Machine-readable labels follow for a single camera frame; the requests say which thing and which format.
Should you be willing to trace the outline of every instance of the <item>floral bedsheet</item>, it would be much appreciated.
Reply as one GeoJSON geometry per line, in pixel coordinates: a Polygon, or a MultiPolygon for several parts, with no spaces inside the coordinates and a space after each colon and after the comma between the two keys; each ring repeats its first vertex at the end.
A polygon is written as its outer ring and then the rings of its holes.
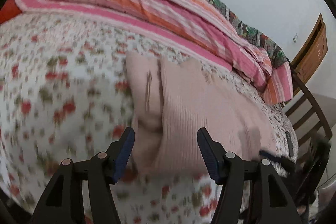
{"type": "MultiPolygon", "coordinates": [[[[127,51],[166,55],[177,63],[188,58],[143,35],[78,15],[25,13],[0,26],[0,187],[28,212],[64,158],[89,159],[130,125],[127,51]]],[[[250,96],[267,114],[279,155],[288,156],[285,131],[290,132],[296,159],[297,139],[281,108],[265,105],[236,73],[205,62],[203,69],[250,96]]],[[[90,223],[87,184],[83,187],[90,223]]],[[[210,223],[221,187],[208,175],[141,177],[127,170],[111,190],[123,224],[210,223]]]]}

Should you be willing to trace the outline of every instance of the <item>chair backrest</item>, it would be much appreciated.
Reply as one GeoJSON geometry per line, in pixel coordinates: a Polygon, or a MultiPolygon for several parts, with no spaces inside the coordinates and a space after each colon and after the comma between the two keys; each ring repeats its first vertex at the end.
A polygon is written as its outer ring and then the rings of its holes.
{"type": "MultiPolygon", "coordinates": [[[[314,113],[316,113],[319,119],[319,121],[298,140],[299,147],[303,145],[306,141],[308,141],[321,127],[323,127],[324,129],[325,138],[327,140],[330,140],[332,137],[332,132],[327,122],[327,119],[322,112],[322,109],[320,108],[319,104],[317,103],[309,89],[295,73],[295,71],[291,71],[293,86],[297,86],[298,88],[300,88],[303,92],[303,96],[286,112],[286,116],[289,117],[291,114],[293,114],[306,100],[308,100],[311,104],[311,108],[293,125],[293,129],[299,129],[314,113]]],[[[308,156],[309,153],[307,151],[303,156],[298,158],[297,163],[301,164],[305,162],[308,156]]]]}

